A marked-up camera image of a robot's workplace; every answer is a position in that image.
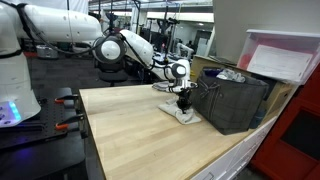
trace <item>chair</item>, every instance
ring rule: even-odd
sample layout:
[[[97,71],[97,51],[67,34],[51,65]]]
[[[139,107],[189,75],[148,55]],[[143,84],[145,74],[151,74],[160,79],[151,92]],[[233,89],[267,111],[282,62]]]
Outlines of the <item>chair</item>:
[[[120,83],[128,80],[128,75],[124,71],[123,60],[115,64],[102,63],[94,59],[95,68],[100,69],[98,77],[101,81],[110,83],[110,87],[114,87],[115,83]]]

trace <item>light wood surface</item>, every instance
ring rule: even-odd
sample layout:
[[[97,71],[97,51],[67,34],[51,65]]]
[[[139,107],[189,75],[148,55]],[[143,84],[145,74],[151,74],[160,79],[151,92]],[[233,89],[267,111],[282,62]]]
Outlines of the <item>light wood surface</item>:
[[[189,179],[253,132],[224,136],[203,118],[181,125],[157,108],[175,95],[150,85],[80,93],[108,180]]]

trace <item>red panel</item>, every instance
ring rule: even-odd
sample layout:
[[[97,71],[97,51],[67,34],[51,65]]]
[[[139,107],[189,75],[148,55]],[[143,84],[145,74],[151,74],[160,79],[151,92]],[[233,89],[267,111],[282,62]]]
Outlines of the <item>red panel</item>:
[[[301,180],[317,166],[318,161],[279,140],[264,165],[281,179]]]
[[[317,167],[315,167],[305,180],[319,180],[320,179],[320,162]]]
[[[301,105],[298,100],[293,99],[290,105],[286,108],[283,114],[280,116],[279,120],[276,122],[267,138],[255,154],[254,158],[259,161],[264,161],[268,158],[268,153],[274,148],[278,139],[281,138],[283,133],[292,123],[294,118],[297,116],[300,111]]]
[[[320,65],[271,129],[251,163],[272,179],[320,180],[320,162],[280,140],[301,109],[320,116]]]
[[[37,53],[35,52],[23,52],[26,57],[37,57]]]

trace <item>white paper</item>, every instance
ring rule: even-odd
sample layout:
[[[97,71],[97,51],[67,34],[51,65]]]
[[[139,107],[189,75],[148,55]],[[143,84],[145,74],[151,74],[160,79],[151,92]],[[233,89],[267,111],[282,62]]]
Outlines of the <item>white paper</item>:
[[[259,45],[247,70],[277,79],[300,82],[311,58],[312,54]]]

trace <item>red cabinet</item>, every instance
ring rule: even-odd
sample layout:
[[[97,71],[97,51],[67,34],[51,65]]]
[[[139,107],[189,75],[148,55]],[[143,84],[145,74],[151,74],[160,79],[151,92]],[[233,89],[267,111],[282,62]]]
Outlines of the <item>red cabinet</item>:
[[[271,179],[320,180],[320,66],[283,111],[251,164]]]

